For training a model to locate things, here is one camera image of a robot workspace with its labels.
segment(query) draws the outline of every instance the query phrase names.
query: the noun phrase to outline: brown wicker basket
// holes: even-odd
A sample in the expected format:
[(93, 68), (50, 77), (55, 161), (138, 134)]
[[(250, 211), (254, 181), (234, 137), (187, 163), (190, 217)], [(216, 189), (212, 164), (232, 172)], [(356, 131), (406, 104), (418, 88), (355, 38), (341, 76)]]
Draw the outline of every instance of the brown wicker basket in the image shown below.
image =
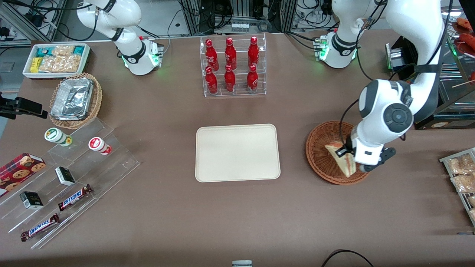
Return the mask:
[[(330, 142), (340, 141), (339, 126), (339, 121), (328, 121), (318, 125), (310, 132), (305, 145), (307, 159), (312, 169), (323, 179), (335, 184), (354, 184), (366, 178), (369, 173), (361, 172), (360, 165), (357, 163), (356, 173), (347, 178), (325, 148), (325, 145)], [(342, 124), (343, 137), (350, 135), (353, 127), (352, 124), (344, 122)]]
[[(94, 119), (97, 117), (97, 114), (99, 113), (99, 109), (101, 108), (101, 101), (102, 101), (102, 88), (101, 85), (98, 83), (96, 78), (88, 73), (81, 73), (81, 74), (76, 74), (71, 77), (68, 77), (66, 79), (79, 79), (79, 78), (88, 78), (91, 79), (94, 82), (94, 88), (93, 88), (93, 94), (91, 96), (91, 104), (89, 106), (89, 114), (87, 115), (87, 118), (82, 121), (60, 121), (57, 119), (53, 119), (51, 116), (49, 117), (51, 121), (53, 122), (54, 125), (61, 127), (61, 128), (67, 128), (70, 130), (75, 130), (78, 129), (79, 127), (85, 125), (87, 122), (90, 120)], [(51, 98), (51, 101), (49, 102), (49, 108), (53, 108), (53, 103), (55, 102), (56, 99), (56, 94), (58, 93), (58, 88), (61, 85), (61, 83), (56, 86), (56, 90), (53, 93), (53, 97)]]

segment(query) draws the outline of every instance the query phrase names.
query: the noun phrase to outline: brown table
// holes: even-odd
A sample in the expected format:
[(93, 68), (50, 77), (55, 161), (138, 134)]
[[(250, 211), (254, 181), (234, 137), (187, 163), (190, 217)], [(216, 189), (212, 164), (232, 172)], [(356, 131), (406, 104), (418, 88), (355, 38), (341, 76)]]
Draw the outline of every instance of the brown table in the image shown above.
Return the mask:
[[(384, 44), (398, 35), (371, 30), (361, 60), (384, 73)], [(338, 120), (368, 80), (358, 63), (332, 69), (283, 34), (268, 34), (268, 93), (205, 99), (198, 38), (174, 39), (164, 66), (134, 76), (112, 42), (90, 43), (89, 73), (101, 83), (99, 117), (142, 164), (40, 250), (0, 227), (0, 266), (320, 266), (335, 249), (376, 266), (475, 266), (474, 236), (439, 158), (474, 147), (475, 130), (410, 131), (391, 143), (398, 154), (352, 186), (319, 178), (304, 150), (319, 123)], [(58, 81), (25, 78), (20, 96), (48, 106)], [(345, 119), (360, 120), (352, 109)], [(202, 126), (271, 123), (282, 174), (272, 181), (199, 183), (195, 134)], [(42, 155), (49, 120), (19, 116), (0, 140), (0, 164), (21, 152)], [(327, 265), (364, 266), (352, 255)]]

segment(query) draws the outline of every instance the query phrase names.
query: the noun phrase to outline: coca-cola bottle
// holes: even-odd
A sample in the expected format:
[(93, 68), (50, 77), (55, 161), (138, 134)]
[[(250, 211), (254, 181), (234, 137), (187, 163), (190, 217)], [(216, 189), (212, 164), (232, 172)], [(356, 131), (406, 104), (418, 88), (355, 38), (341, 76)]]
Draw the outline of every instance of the coca-cola bottle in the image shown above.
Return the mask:
[(226, 38), (226, 51), (224, 51), (226, 55), (226, 64), (230, 64), (231, 68), (234, 70), (238, 67), (238, 58), (236, 56), (236, 48), (233, 45), (233, 38), (228, 37)]
[(230, 93), (234, 92), (236, 88), (236, 75), (234, 75), (231, 64), (226, 65), (226, 73), (224, 74), (224, 80), (226, 81), (226, 90)]
[(251, 65), (247, 74), (247, 91), (251, 94), (257, 91), (257, 79), (259, 79), (259, 75), (256, 73), (256, 65)]
[(209, 93), (215, 95), (218, 93), (218, 80), (210, 66), (206, 66), (205, 71), (206, 86), (208, 87)]
[(219, 63), (218, 63), (218, 54), (216, 53), (216, 49), (213, 47), (213, 42), (210, 39), (205, 41), (206, 43), (206, 61), (208, 62), (208, 66), (211, 66), (214, 71), (219, 70)]
[(259, 63), (259, 47), (257, 46), (257, 37), (251, 37), (251, 45), (249, 46), (249, 50), (247, 51), (247, 64), (249, 67), (252, 65), (256, 65)]

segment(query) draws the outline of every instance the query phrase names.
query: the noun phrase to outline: red cookie box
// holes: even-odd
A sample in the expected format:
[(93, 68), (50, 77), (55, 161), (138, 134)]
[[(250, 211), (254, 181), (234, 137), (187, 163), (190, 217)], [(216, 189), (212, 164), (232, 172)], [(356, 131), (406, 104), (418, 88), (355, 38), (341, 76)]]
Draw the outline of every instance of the red cookie box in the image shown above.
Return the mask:
[(46, 166), (42, 158), (22, 153), (7, 165), (0, 167), (0, 197), (30, 178)]

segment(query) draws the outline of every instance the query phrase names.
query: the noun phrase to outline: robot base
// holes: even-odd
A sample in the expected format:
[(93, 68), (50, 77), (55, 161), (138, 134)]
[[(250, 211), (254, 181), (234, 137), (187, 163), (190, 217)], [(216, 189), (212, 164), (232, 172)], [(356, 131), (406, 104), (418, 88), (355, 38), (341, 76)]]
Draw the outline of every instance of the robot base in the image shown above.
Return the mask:
[(145, 44), (146, 52), (137, 63), (131, 64), (122, 57), (125, 66), (135, 75), (145, 75), (162, 66), (163, 46), (145, 39), (142, 42)]

